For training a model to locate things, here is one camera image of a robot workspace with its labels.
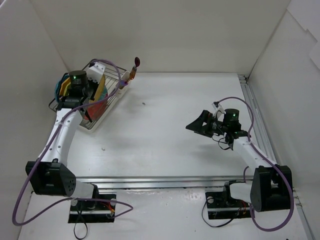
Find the woven bamboo pattern plate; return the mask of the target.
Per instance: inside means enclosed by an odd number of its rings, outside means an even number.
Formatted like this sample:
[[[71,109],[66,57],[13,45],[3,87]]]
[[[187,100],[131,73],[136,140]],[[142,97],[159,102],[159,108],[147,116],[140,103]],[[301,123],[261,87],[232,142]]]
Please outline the woven bamboo pattern plate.
[[[100,98],[102,97],[104,89],[105,89],[105,82],[106,82],[106,78],[105,78],[105,75],[103,74],[101,76],[100,82],[98,84],[98,87],[97,87],[95,95],[94,95],[95,102],[99,101]]]

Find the teal flower red plate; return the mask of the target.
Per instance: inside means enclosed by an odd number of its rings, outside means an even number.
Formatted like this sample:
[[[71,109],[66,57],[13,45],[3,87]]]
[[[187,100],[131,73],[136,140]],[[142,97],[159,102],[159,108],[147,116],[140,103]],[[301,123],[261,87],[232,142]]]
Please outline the teal flower red plate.
[[[100,92],[99,101],[108,96],[108,90],[104,86],[103,90]],[[104,113],[107,106],[107,101],[100,102],[98,104],[91,105],[87,108],[87,112],[92,121],[98,120],[98,118]]]

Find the yellow polka dot bowl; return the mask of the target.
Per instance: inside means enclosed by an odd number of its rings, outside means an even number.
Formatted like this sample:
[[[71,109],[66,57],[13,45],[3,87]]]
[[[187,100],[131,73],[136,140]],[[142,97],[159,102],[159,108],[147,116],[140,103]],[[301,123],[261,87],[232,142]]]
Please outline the yellow polka dot bowl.
[[[59,91],[59,95],[60,96],[66,96],[67,95],[67,91],[71,86],[71,80],[70,77],[68,76],[66,79],[64,79],[61,83],[61,87],[60,87],[60,91]]]

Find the blue polka dot bowl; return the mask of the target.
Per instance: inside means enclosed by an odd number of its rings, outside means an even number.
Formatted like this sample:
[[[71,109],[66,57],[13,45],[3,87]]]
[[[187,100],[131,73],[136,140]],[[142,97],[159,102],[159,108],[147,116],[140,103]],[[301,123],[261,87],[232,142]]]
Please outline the blue polka dot bowl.
[[[55,89],[54,89],[54,99],[57,103],[59,103],[60,101],[60,90],[61,90],[61,87],[62,87],[62,83],[64,83],[67,78],[69,77],[69,73],[66,72],[62,78],[56,83],[55,85]]]

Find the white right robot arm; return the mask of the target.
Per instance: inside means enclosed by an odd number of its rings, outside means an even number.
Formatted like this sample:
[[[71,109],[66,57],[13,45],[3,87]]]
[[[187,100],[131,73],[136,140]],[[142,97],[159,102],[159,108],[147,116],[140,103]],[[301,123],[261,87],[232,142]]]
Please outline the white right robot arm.
[[[239,200],[250,204],[256,212],[288,210],[292,202],[292,173],[288,166],[280,166],[269,160],[248,139],[242,129],[239,110],[219,108],[215,113],[203,110],[200,116],[185,128],[196,134],[211,138],[223,136],[227,149],[235,151],[246,165],[253,170],[250,182],[233,181],[226,184],[221,200],[233,206]]]

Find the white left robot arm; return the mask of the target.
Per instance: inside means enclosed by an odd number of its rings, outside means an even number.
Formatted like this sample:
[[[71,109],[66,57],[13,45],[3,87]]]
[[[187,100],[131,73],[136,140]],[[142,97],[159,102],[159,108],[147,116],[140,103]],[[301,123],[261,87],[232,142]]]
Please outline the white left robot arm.
[[[75,132],[86,117],[92,120],[87,104],[95,91],[84,70],[69,72],[68,94],[58,103],[56,120],[40,162],[28,161],[25,167],[30,183],[37,195],[62,196],[82,199],[89,210],[100,204],[99,190],[95,184],[84,183],[68,169],[68,154]]]

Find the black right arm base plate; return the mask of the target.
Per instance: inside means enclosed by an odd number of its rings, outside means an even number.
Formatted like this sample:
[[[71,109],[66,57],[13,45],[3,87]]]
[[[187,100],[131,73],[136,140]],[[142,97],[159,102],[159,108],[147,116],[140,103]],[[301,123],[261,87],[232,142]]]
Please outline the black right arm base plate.
[[[231,197],[230,186],[241,181],[231,180],[223,185],[221,190],[205,192],[205,202],[201,210],[201,218],[210,228],[222,228],[233,220],[250,218],[249,204],[243,200]],[[205,210],[208,220],[225,220],[224,223],[210,224],[205,219]]]

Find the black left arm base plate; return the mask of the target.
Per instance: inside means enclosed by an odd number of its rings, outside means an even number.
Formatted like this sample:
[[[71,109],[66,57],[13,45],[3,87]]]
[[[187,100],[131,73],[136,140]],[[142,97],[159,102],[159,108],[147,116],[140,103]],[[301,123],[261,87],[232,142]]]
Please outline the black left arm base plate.
[[[89,224],[106,224],[115,221],[116,204],[104,201],[72,200],[68,223],[74,224],[73,235],[76,240],[84,240],[89,233]]]

